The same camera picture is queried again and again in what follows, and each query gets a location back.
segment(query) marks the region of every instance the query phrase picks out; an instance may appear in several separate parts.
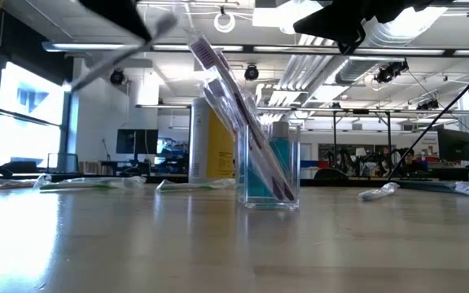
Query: computer monitor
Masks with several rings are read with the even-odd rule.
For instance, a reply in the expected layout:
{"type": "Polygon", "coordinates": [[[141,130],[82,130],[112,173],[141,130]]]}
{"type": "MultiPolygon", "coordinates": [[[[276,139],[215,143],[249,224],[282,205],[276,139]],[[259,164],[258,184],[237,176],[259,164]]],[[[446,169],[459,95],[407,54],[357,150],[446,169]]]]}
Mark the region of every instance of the computer monitor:
{"type": "Polygon", "coordinates": [[[119,129],[117,131],[117,154],[154,154],[159,139],[159,130],[119,129]]]}
{"type": "Polygon", "coordinates": [[[438,129],[437,141],[441,160],[469,160],[469,133],[438,129]]]}

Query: laboratory room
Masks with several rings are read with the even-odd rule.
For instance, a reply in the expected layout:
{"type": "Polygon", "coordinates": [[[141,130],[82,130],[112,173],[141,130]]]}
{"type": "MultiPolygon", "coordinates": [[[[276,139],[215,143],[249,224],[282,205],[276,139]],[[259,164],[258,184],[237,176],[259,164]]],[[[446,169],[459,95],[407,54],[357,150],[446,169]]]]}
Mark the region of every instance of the laboratory room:
{"type": "Polygon", "coordinates": [[[469,292],[469,1],[0,0],[0,292],[469,292]]]}

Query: window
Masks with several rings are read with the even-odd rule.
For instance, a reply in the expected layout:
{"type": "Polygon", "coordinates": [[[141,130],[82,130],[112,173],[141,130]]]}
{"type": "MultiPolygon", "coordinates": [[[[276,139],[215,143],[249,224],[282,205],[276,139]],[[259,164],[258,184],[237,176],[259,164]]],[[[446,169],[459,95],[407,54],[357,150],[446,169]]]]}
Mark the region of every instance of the window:
{"type": "Polygon", "coordinates": [[[59,151],[60,138],[59,127],[0,115],[0,164],[32,160],[45,168],[48,153],[59,151]]]}
{"type": "Polygon", "coordinates": [[[32,160],[45,168],[48,154],[59,152],[63,107],[60,85],[7,63],[0,86],[0,164],[32,160]]]}
{"type": "Polygon", "coordinates": [[[60,125],[63,105],[64,91],[61,86],[10,62],[2,70],[1,109],[60,125]]]}

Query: wooden table surface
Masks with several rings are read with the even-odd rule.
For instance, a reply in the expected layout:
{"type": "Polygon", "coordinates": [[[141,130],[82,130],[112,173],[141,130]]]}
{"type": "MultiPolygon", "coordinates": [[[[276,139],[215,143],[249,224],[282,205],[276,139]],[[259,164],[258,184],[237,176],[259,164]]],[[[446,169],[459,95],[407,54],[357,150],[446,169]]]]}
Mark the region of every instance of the wooden table surface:
{"type": "Polygon", "coordinates": [[[0,191],[0,292],[469,292],[469,197],[0,191]]]}

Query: bottle cap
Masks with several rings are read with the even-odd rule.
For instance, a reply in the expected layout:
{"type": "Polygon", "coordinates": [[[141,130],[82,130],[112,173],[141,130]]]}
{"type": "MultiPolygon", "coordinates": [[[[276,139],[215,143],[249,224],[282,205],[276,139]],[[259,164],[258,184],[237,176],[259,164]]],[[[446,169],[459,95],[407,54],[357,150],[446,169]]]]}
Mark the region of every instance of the bottle cap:
{"type": "Polygon", "coordinates": [[[272,138],[289,138],[289,123],[286,121],[273,122],[271,127],[272,138]]]}

